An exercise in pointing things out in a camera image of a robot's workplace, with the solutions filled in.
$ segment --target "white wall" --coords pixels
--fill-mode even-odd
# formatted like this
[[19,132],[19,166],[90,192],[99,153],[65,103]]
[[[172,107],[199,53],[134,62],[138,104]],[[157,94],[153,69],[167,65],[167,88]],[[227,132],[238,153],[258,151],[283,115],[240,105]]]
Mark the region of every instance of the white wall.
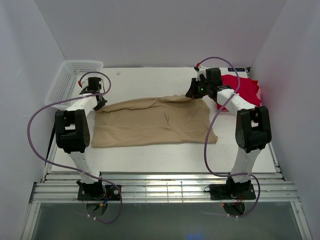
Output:
[[280,167],[320,239],[320,2],[289,0],[252,66],[269,108]]
[[[27,141],[27,122],[44,105],[64,57],[34,0],[0,1],[0,239],[20,239],[34,182],[44,163]],[[53,111],[39,116],[32,137],[46,154]]]
[[105,67],[251,66],[286,1],[35,0],[67,59]]

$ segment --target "beige cloth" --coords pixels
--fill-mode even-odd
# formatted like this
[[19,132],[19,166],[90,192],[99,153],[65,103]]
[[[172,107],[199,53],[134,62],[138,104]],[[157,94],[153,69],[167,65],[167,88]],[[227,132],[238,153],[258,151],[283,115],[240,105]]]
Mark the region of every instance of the beige cloth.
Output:
[[[94,148],[204,143],[210,109],[184,95],[149,97],[107,105],[95,115]],[[211,130],[209,143],[218,137]]]

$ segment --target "white table surface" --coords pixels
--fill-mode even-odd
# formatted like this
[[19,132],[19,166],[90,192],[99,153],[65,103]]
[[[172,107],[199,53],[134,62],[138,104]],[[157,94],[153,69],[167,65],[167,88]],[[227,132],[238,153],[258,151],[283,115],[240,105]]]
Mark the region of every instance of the white table surface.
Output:
[[[226,67],[220,68],[223,75],[235,75]],[[185,94],[196,77],[191,67],[138,67],[104,68],[103,73],[112,81],[110,92],[104,96],[107,104],[131,99],[163,97]],[[239,72],[246,78],[246,72]],[[217,112],[217,106],[208,97],[203,98],[210,108],[210,120]],[[93,136],[95,113],[87,118],[91,139]],[[238,151],[235,140],[236,117],[222,112],[213,125],[218,136],[216,144],[209,144],[207,158],[215,172],[230,172]],[[148,146],[109,147],[86,149],[90,160],[95,162],[100,172],[105,173],[208,173],[204,164],[204,145],[199,143],[159,144]],[[57,148],[54,162],[75,167],[72,159]],[[52,166],[52,172],[70,172],[69,169]],[[261,151],[252,172],[274,173],[274,162],[268,147]]]

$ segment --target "white plastic basket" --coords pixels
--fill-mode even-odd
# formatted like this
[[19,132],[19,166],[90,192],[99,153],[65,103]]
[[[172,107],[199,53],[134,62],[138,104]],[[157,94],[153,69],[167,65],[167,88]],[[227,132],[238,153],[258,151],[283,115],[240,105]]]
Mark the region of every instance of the white plastic basket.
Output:
[[[104,64],[101,61],[93,60],[67,60],[64,61],[53,79],[49,92],[44,103],[46,105],[62,100],[77,97],[81,92],[81,87],[77,84],[80,77],[90,71],[101,72]],[[65,110],[73,104],[73,101],[54,105],[59,110]]]

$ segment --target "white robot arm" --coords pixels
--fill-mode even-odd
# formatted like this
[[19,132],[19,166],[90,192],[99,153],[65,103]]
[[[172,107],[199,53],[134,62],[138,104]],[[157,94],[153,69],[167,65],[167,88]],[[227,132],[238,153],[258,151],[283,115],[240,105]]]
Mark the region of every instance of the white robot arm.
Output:
[[[83,98],[77,100],[66,110],[58,110],[54,116],[57,146],[72,158],[77,169],[81,169],[95,177],[101,177],[101,173],[91,160],[89,152],[86,151],[90,144],[87,116],[92,110],[102,108],[107,101],[101,95],[86,96],[99,93],[102,86],[101,81],[99,77],[89,77],[87,86],[80,93]],[[77,181],[77,183],[81,188],[81,192],[83,192],[83,197],[88,195],[97,199],[105,194],[102,181],[97,181],[86,174],[82,174],[81,181]]]
[[[188,98],[199,99],[210,97],[217,104],[223,105],[231,95],[234,95],[226,104],[226,109],[236,116],[235,139],[238,144],[238,152],[231,175],[239,173],[251,173],[255,161],[266,144],[270,143],[271,127],[269,112],[265,106],[255,106],[245,101],[228,85],[223,85],[219,68],[195,67],[196,78],[192,78],[191,86],[185,94]],[[225,196],[239,196],[253,190],[248,174],[228,177],[225,186],[218,189],[217,198]]]

